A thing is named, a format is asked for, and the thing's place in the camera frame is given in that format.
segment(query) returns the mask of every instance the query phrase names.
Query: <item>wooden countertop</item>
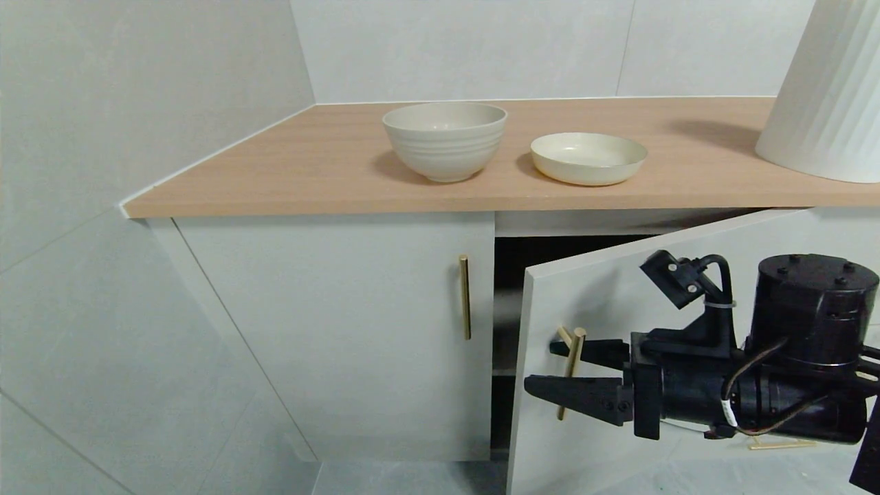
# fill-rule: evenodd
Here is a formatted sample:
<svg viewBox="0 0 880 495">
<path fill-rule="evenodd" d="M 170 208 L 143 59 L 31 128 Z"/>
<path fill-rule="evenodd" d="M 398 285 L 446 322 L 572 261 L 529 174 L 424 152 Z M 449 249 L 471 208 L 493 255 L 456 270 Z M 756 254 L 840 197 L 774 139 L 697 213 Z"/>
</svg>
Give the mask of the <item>wooden countertop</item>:
<svg viewBox="0 0 880 495">
<path fill-rule="evenodd" d="M 394 156 L 382 115 L 401 104 L 313 107 L 125 204 L 132 218 L 391 211 L 622 210 L 880 205 L 880 184 L 819 179 L 753 148 L 771 98 L 500 101 L 502 145 L 471 180 L 435 184 Z M 629 137 L 649 151 L 629 181 L 571 186 L 534 169 L 554 132 Z"/>
</svg>

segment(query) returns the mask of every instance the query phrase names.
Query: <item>shallow white dish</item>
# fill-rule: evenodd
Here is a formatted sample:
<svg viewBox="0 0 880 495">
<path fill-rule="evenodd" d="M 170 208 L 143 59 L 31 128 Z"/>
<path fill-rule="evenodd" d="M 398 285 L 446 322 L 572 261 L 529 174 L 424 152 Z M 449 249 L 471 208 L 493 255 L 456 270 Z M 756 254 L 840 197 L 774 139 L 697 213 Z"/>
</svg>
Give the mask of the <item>shallow white dish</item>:
<svg viewBox="0 0 880 495">
<path fill-rule="evenodd" d="M 436 182 L 463 181 L 495 156 L 507 112 L 483 103 L 423 103 L 385 114 L 382 123 L 400 161 Z"/>
<path fill-rule="evenodd" d="M 564 132 L 532 141 L 532 159 L 542 174 L 582 186 L 623 182 L 647 157 L 641 144 L 607 134 Z"/>
</svg>

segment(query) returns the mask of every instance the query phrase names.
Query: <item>ribbed bowl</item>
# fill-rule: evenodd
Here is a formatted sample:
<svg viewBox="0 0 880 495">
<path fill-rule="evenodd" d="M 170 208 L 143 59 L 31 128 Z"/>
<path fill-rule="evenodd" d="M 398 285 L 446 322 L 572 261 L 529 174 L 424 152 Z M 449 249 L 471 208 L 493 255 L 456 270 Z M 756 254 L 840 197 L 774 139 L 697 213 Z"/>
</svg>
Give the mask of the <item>ribbed bowl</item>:
<svg viewBox="0 0 880 495">
<path fill-rule="evenodd" d="M 400 161 L 436 182 L 458 182 L 495 156 L 507 112 L 483 103 L 424 103 L 382 118 Z"/>
</svg>

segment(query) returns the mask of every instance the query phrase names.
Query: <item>open cabinet door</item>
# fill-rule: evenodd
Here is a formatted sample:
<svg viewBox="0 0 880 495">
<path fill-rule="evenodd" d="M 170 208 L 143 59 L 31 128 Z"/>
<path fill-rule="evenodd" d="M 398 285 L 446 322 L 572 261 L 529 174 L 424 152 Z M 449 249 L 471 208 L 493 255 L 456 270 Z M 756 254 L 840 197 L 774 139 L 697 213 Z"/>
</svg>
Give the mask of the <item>open cabinet door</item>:
<svg viewBox="0 0 880 495">
<path fill-rule="evenodd" d="M 585 495 L 671 458 L 790 454 L 791 450 L 751 451 L 747 448 L 751 439 L 743 435 L 704 440 L 701 425 L 690 425 L 693 431 L 689 431 L 661 424 L 660 440 L 646 440 L 633 435 L 632 423 L 618 427 L 573 411 L 559 421 L 554 404 L 525 393 L 523 379 L 564 374 L 565 358 L 548 351 L 560 326 L 584 328 L 590 340 L 629 342 L 630 332 L 680 329 L 701 314 L 699 301 L 678 311 L 640 270 L 658 249 L 675 257 L 718 254 L 727 258 L 739 303 L 734 309 L 734 328 L 740 344 L 751 328 L 761 260 L 818 253 L 846 257 L 880 271 L 878 246 L 880 211 L 770 210 L 530 267 L 519 338 L 508 494 Z M 707 274 L 718 283 L 714 267 Z M 620 372 L 582 362 L 575 376 L 620 377 Z M 849 473 L 840 475 L 848 477 Z"/>
</svg>

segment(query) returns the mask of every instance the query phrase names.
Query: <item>brass cabinet handle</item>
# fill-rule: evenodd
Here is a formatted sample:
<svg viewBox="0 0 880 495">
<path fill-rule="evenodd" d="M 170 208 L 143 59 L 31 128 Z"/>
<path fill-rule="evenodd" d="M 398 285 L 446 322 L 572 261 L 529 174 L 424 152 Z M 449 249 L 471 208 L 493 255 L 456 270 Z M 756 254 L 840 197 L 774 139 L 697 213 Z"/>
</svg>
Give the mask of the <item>brass cabinet handle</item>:
<svg viewBox="0 0 880 495">
<path fill-rule="evenodd" d="M 461 271 L 461 314 L 465 325 L 465 340 L 471 340 L 471 280 L 467 270 L 467 255 L 458 257 Z"/>
<path fill-rule="evenodd" d="M 568 341 L 568 339 L 564 338 L 568 336 L 571 338 L 571 343 L 568 344 L 568 361 L 565 363 L 565 377 L 571 378 L 575 375 L 575 370 L 577 369 L 577 362 L 581 360 L 581 352 L 583 351 L 583 339 L 587 336 L 587 331 L 584 329 L 575 329 L 575 334 L 571 336 L 568 333 L 568 330 L 564 328 L 559 328 L 557 332 L 560 333 L 560 336 L 563 336 L 564 341 Z M 565 408 L 559 406 L 556 410 L 556 419 L 562 421 L 565 419 Z"/>
</svg>

